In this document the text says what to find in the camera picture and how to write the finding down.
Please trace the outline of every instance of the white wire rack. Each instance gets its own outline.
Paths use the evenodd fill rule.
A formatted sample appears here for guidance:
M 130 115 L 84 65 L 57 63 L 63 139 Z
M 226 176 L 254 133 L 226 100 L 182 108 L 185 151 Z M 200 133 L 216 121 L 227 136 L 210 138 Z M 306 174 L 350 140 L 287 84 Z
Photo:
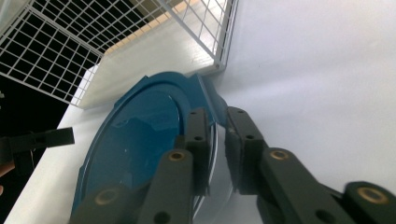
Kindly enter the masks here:
M 216 68 L 224 68 L 237 3 L 20 1 L 26 3 L 0 30 L 0 75 L 72 105 L 79 105 L 104 57 L 170 20 L 190 35 Z

